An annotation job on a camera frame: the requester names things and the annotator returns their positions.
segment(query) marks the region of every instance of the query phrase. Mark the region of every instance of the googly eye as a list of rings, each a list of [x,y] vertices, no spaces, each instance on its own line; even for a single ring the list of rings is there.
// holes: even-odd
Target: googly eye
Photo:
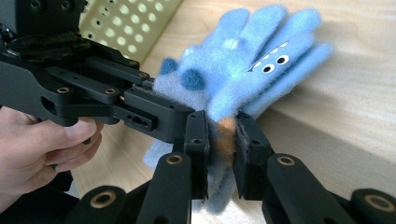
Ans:
[[[272,71],[274,71],[274,69],[275,69],[274,65],[270,63],[270,64],[265,65],[264,68],[262,69],[262,71],[264,73],[271,73]]]
[[[279,58],[277,58],[276,62],[278,64],[285,64],[289,61],[289,56],[288,55],[282,55]]]

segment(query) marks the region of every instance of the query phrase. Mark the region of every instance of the blue glove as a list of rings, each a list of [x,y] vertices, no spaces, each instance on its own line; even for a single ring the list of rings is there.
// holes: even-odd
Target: blue glove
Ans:
[[[215,31],[201,45],[188,47],[178,62],[163,61],[153,89],[204,109],[209,117],[209,198],[194,202],[193,208],[218,213],[231,199],[236,114],[244,111],[257,118],[330,56],[329,45],[315,44],[312,33],[319,25],[313,9],[288,19],[280,5],[260,8],[251,17],[246,9],[236,9],[224,14]],[[171,144],[156,140],[145,163],[155,168],[171,150]]]

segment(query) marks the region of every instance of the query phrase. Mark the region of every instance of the yellow perforated panel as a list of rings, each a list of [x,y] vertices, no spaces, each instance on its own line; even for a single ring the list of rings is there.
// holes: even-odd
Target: yellow perforated panel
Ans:
[[[143,62],[182,0],[87,0],[83,37]]]

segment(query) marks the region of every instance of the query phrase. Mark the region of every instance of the fingernail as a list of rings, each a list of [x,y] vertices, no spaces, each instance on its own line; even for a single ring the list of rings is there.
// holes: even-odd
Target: fingernail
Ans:
[[[81,118],[72,127],[64,127],[66,137],[72,141],[87,140],[97,130],[96,122],[93,119]]]

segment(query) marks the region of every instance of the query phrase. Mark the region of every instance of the wooden surface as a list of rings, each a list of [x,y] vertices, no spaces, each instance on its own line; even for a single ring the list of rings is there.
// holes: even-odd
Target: wooden surface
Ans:
[[[317,9],[318,39],[334,54],[311,78],[258,119],[276,152],[300,158],[324,186],[349,198],[358,188],[396,196],[396,3],[393,0],[185,0],[143,63],[155,76],[164,57],[198,44],[226,11],[280,3],[290,12]],[[104,130],[103,144],[73,174],[81,195],[100,185],[131,190],[150,179],[142,162],[152,139],[122,124]],[[217,217],[193,223],[263,223],[260,203],[233,200]]]

